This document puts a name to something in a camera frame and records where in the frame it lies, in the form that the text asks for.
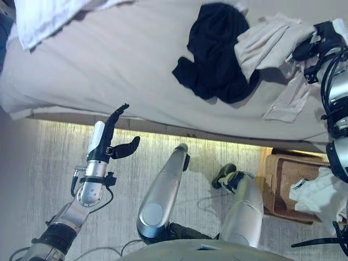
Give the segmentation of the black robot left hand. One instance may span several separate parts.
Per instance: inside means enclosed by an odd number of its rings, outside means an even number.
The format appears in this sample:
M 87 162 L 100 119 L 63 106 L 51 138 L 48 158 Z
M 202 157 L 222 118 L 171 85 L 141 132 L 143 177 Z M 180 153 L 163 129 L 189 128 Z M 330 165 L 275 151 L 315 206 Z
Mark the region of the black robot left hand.
M 107 119 L 103 133 L 101 135 L 101 140 L 99 141 L 96 148 L 88 153 L 87 161 L 96 160 L 109 163 L 110 158 L 121 159 L 132 155 L 138 148 L 140 143 L 140 137 L 136 136 L 130 143 L 120 144 L 112 147 L 111 141 L 114 135 L 114 129 L 119 117 L 123 112 L 129 108 L 129 104 L 117 108 Z

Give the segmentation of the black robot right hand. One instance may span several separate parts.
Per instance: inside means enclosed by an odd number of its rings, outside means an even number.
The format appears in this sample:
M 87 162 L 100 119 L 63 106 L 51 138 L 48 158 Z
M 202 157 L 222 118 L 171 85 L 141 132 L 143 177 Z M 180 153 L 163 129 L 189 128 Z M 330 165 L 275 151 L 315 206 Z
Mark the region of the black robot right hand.
M 316 31 L 301 42 L 292 52 L 296 61 L 305 61 L 319 55 L 328 55 L 331 50 L 339 51 L 347 47 L 344 37 L 335 31 L 331 21 L 314 25 Z

